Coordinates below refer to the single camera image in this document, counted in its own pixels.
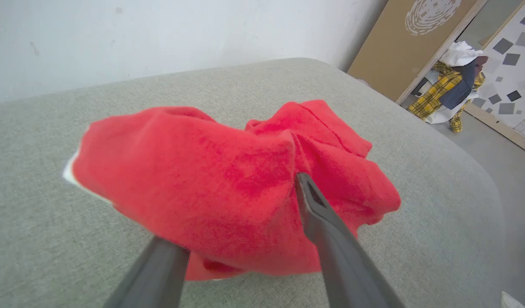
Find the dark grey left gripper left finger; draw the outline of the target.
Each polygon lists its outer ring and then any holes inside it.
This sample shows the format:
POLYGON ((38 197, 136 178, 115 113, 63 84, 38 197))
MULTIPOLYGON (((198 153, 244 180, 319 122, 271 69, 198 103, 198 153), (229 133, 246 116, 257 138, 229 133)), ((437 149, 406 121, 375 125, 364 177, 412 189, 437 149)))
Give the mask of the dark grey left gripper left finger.
POLYGON ((103 308, 178 308, 188 250, 153 237, 103 308))

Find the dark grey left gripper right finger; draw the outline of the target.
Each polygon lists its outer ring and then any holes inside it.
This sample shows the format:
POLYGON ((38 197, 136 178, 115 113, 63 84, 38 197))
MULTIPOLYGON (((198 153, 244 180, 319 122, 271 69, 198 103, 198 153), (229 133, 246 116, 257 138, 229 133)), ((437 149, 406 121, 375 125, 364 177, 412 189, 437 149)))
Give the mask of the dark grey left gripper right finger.
POLYGON ((317 248, 329 308, 405 308, 311 177, 295 190, 303 231, 317 248))

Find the red basketball shorts white stripe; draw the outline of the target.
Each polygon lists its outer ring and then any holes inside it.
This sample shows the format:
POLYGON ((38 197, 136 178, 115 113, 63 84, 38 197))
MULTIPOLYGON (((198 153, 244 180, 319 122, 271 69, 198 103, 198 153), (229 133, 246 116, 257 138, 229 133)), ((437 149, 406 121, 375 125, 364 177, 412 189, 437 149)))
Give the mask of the red basketball shorts white stripe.
POLYGON ((90 125, 63 177, 190 251, 186 280, 321 271, 295 175, 310 175, 354 234, 401 198, 372 144, 323 100, 289 102, 243 130, 194 107, 155 107, 90 125))

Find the dark blue garment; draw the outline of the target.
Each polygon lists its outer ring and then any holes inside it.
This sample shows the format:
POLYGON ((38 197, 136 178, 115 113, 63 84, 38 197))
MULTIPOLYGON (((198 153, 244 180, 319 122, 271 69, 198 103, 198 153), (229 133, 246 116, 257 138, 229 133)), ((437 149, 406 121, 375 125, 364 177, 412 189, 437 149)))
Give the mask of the dark blue garment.
POLYGON ((477 57, 469 64, 451 67, 451 69, 460 73, 461 80, 457 81, 450 90, 447 90, 439 98, 440 103, 450 110, 462 103, 473 90, 476 77, 481 71, 480 57, 477 57))

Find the white garment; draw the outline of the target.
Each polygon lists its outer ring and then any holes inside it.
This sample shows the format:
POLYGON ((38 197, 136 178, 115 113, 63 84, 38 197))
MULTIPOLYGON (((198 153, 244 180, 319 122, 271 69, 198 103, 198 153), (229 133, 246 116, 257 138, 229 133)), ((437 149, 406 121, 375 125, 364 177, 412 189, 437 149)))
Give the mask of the white garment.
POLYGON ((470 64, 481 55, 483 55, 482 50, 472 48, 465 41, 456 41, 448 47, 439 61, 450 68, 456 68, 470 64))

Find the yellow plaid shirt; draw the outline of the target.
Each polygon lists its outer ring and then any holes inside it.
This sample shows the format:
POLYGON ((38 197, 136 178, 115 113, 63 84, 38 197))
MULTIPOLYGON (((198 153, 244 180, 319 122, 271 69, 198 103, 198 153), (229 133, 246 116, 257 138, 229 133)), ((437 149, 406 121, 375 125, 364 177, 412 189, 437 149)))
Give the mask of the yellow plaid shirt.
POLYGON ((442 94, 446 93, 447 90, 450 90, 457 81, 461 80, 460 73, 454 72, 448 65, 440 61, 436 62, 432 70, 438 73, 437 80, 424 94, 419 96, 414 103, 409 105, 408 111, 428 124, 448 122, 450 130, 453 133, 461 132, 463 130, 461 115, 464 108, 479 96, 478 90, 485 82, 485 75, 482 72, 485 61, 484 57, 480 57, 481 71, 476 77, 473 90, 462 103, 452 110, 444 107, 444 105, 440 103, 439 98, 442 94))

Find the grey fabric sofa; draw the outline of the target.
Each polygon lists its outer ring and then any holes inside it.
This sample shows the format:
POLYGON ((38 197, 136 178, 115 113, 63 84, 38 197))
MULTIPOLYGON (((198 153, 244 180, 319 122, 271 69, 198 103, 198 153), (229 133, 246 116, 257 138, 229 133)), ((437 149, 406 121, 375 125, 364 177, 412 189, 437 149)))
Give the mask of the grey fabric sofa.
POLYGON ((322 99, 362 138, 402 205, 359 240, 407 308, 501 308, 504 215, 462 148, 359 80, 293 58, 145 77, 0 103, 0 308, 100 308, 150 234, 62 178, 88 125, 192 106, 245 127, 322 99))

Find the brown board with white print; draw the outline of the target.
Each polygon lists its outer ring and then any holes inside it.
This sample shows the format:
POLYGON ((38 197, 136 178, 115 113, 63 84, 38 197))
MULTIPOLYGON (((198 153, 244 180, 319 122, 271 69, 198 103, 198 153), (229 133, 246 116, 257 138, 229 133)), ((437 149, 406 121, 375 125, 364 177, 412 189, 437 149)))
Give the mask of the brown board with white print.
POLYGON ((348 69, 402 103, 487 0, 388 0, 348 69))

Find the white panel with grey squares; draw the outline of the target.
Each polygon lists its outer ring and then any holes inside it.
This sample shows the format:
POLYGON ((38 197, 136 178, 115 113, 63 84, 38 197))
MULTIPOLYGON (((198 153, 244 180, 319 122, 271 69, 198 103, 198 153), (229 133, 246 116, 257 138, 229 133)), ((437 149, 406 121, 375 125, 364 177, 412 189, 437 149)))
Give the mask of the white panel with grey squares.
POLYGON ((525 1, 485 45, 485 82, 473 105, 525 138, 525 1))

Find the light wooden frame beam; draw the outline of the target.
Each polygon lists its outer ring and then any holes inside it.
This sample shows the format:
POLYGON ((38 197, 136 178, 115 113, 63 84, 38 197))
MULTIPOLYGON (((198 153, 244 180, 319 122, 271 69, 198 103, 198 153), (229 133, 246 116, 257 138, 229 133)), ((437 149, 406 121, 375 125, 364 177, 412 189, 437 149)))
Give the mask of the light wooden frame beam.
POLYGON ((464 111, 525 151, 525 137, 515 129, 505 125, 491 113, 487 113, 487 111, 476 107, 472 103, 465 107, 464 111))

